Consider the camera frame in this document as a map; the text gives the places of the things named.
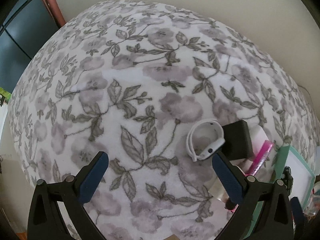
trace blue gripper pad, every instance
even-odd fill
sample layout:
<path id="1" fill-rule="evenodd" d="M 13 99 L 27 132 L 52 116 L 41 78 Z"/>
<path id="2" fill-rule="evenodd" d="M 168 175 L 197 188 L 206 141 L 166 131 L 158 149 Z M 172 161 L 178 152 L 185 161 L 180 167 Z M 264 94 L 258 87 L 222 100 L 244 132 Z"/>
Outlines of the blue gripper pad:
<path id="1" fill-rule="evenodd" d="M 108 154 L 104 152 L 95 163 L 93 168 L 89 171 L 88 175 L 85 177 L 84 181 L 79 187 L 78 201 L 82 205 L 84 203 L 88 203 L 91 200 L 108 166 Z"/>
<path id="2" fill-rule="evenodd" d="M 212 157 L 212 167 L 231 201 L 240 205 L 243 200 L 242 186 L 218 154 L 214 154 Z"/>
<path id="3" fill-rule="evenodd" d="M 302 211 L 299 199 L 297 197 L 293 197 L 290 200 L 290 206 L 291 206 L 294 222 L 296 223 L 296 225 L 302 224 L 305 218 L 303 215 L 303 211 Z"/>

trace pink marker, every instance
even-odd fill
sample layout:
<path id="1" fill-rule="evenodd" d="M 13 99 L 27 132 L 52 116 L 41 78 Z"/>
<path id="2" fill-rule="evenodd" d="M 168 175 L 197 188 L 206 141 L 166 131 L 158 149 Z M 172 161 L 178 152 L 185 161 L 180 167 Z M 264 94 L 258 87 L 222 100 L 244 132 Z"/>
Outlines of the pink marker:
<path id="1" fill-rule="evenodd" d="M 260 169 L 260 167 L 268 157 L 272 147 L 273 147 L 273 142 L 270 142 L 268 140 L 264 141 L 258 155 L 255 157 L 255 159 L 253 160 L 253 163 L 251 164 L 250 168 L 246 172 L 246 175 L 254 176 L 257 173 L 257 171 Z"/>

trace white wristband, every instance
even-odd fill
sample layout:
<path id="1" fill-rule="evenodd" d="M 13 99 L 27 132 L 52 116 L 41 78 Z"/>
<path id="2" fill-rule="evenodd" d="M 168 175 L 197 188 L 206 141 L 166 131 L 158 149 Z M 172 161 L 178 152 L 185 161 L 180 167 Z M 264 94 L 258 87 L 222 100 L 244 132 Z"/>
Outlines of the white wristband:
<path id="1" fill-rule="evenodd" d="M 192 137 L 196 129 L 204 124 L 204 123 L 209 123 L 212 125 L 212 129 L 217 133 L 218 138 L 211 144 L 209 144 L 200 155 L 196 155 L 196 152 L 193 147 L 193 142 L 192 142 Z M 224 139 L 224 132 L 222 126 L 217 122 L 216 119 L 203 119 L 200 120 L 199 122 L 195 123 L 190 131 L 187 134 L 187 140 L 186 140 L 186 147 L 187 147 L 187 152 L 188 155 L 192 158 L 194 162 L 197 160 L 204 160 L 208 158 L 210 155 L 214 154 L 216 150 L 218 150 L 223 144 L 225 143 Z"/>

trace open box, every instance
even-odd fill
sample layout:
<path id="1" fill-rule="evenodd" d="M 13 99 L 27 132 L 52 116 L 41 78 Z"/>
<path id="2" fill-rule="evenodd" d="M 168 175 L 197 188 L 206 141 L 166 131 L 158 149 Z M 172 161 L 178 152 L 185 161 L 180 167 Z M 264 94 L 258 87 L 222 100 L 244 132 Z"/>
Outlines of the open box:
<path id="1" fill-rule="evenodd" d="M 297 152 L 292 146 L 281 147 L 277 153 L 277 161 L 274 167 L 274 174 L 270 183 L 274 183 L 277 179 L 281 178 L 282 172 L 286 166 L 291 168 L 291 176 L 293 177 L 292 191 L 289 199 L 296 196 L 298 197 L 302 209 L 305 209 L 308 199 L 310 197 L 313 185 L 315 183 L 316 176 L 310 169 L 306 161 L 302 158 L 300 153 Z M 256 209 L 253 213 L 252 223 L 248 234 L 244 237 L 248 237 L 257 220 L 262 208 L 262 202 L 258 202 Z"/>

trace floral bedspread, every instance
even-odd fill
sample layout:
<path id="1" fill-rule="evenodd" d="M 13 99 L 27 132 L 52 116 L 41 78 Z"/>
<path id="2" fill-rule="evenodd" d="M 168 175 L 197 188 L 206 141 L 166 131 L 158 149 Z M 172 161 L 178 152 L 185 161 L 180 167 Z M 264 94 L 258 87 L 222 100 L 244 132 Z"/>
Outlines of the floral bedspread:
<path id="1" fill-rule="evenodd" d="M 92 6 L 47 41 L 20 78 L 9 117 L 32 185 L 62 181 L 108 153 L 85 205 L 108 240 L 208 240 L 225 226 L 231 214 L 204 186 L 211 160 L 193 163 L 185 149 L 200 119 L 259 124 L 311 168 L 320 135 L 294 80 L 249 39 L 190 10 L 124 0 Z M 194 143 L 201 151 L 209 141 Z"/>

